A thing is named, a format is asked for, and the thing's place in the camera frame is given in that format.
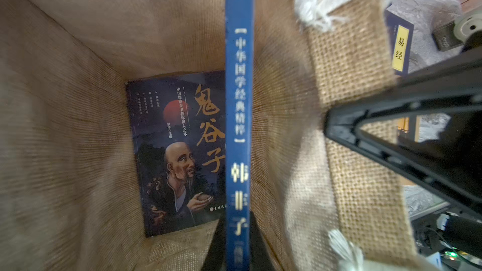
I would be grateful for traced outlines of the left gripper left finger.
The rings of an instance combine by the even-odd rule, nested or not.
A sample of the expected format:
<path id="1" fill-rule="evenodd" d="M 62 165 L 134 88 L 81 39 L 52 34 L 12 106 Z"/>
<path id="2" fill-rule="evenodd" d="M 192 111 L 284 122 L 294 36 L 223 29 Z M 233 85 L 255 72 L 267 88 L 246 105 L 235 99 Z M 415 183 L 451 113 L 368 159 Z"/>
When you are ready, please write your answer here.
<path id="1" fill-rule="evenodd" d="M 253 213 L 250 223 L 242 222 L 241 236 L 228 225 L 222 214 L 216 227 L 202 270 L 274 270 L 261 230 Z"/>

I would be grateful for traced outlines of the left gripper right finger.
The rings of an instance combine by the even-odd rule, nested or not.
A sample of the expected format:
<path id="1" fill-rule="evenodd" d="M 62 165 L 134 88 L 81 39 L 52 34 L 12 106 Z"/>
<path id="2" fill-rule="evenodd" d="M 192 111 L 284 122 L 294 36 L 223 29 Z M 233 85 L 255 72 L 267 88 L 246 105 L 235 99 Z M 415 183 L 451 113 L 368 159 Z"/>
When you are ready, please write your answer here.
<path id="1" fill-rule="evenodd" d="M 330 109 L 325 136 L 481 217 L 481 49 Z"/>

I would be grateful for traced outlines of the dark old man book front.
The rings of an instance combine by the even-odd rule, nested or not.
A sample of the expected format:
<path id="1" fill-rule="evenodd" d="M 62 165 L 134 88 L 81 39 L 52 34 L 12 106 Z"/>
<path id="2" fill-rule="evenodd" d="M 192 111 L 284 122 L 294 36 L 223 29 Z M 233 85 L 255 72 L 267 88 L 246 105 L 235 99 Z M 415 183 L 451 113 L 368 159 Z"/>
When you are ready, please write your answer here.
<path id="1" fill-rule="evenodd" d="M 126 84 L 147 237 L 220 218 L 225 211 L 225 74 Z"/>

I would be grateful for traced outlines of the blue hanfeizi book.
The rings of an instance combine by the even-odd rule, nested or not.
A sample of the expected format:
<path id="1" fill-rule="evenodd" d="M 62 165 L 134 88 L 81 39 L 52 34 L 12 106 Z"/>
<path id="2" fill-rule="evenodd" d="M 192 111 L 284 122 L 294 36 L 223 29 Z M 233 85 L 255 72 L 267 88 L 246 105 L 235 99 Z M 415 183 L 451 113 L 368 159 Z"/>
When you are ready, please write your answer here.
<path id="1" fill-rule="evenodd" d="M 225 0 L 226 192 L 228 225 L 250 223 L 254 0 Z"/>

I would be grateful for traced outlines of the burlap canvas tote bag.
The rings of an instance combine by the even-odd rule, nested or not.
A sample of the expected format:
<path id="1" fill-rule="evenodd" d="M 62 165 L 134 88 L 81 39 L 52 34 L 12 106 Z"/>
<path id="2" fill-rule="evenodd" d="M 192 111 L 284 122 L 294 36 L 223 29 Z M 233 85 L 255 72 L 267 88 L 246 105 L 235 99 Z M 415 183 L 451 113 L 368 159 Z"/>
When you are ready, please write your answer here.
<path id="1" fill-rule="evenodd" d="M 251 208 L 267 270 L 433 270 L 398 175 L 323 134 L 392 87 L 390 0 L 255 0 Z M 225 66 L 225 0 L 1 0 L 1 269 L 200 270 L 217 222 L 146 238 L 129 79 Z"/>

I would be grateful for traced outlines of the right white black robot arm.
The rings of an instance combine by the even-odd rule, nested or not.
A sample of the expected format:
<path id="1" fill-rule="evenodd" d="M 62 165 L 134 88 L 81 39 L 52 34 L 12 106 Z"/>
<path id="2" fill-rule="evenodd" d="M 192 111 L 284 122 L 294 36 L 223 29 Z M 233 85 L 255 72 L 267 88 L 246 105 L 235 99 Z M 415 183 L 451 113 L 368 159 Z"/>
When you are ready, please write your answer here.
<path id="1" fill-rule="evenodd" d="M 481 270 L 481 222 L 448 207 L 410 218 L 418 254 L 437 270 Z"/>

